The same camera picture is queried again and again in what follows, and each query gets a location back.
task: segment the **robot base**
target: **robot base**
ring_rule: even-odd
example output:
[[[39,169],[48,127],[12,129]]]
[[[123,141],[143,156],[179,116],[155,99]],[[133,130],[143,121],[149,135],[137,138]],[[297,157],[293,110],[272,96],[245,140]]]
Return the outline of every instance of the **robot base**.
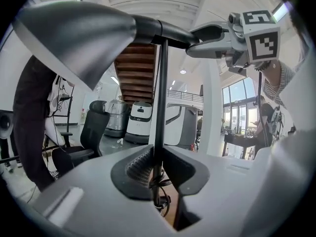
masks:
[[[126,133],[126,130],[113,130],[109,128],[105,128],[104,135],[113,138],[123,138]]]
[[[149,142],[149,135],[137,135],[137,134],[132,134],[132,133],[126,133],[124,140],[131,142],[131,143],[136,143],[136,144],[148,144]]]

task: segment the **speaker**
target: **speaker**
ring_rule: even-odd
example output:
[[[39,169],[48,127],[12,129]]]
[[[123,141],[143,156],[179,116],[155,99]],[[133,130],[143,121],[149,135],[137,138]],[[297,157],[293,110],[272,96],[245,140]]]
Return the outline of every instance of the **speaker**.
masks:
[[[13,130],[13,113],[0,110],[0,138],[7,139]]]

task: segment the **chair armrest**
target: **chair armrest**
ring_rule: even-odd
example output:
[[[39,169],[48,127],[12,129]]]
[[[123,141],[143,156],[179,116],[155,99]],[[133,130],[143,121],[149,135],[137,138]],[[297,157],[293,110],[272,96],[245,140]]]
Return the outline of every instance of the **chair armrest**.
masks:
[[[71,157],[71,160],[79,159],[82,157],[88,157],[94,154],[94,151],[92,149],[85,149],[74,153],[69,153],[69,156]]]
[[[60,132],[61,136],[72,136],[71,132]]]

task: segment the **striped shirt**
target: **striped shirt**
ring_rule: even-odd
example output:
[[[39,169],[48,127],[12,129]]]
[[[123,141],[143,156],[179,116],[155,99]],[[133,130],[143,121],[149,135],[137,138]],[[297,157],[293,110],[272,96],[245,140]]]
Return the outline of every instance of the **striped shirt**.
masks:
[[[280,77],[280,85],[279,86],[272,86],[267,79],[265,79],[263,85],[263,92],[265,95],[276,102],[278,105],[284,107],[282,100],[280,99],[279,94],[284,90],[287,84],[292,80],[295,76],[295,73],[300,69],[301,65],[304,62],[305,56],[308,52],[308,46],[306,45],[305,41],[301,40],[300,43],[301,51],[298,64],[291,69],[289,66],[285,65],[283,62],[280,62],[281,66],[281,77]]]

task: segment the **white column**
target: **white column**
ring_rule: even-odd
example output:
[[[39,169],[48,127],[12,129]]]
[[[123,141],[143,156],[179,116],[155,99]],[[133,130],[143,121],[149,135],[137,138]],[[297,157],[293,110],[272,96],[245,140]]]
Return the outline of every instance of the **white column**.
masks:
[[[219,150],[222,116],[221,83],[216,60],[202,59],[203,75],[203,124],[199,153],[221,156]]]

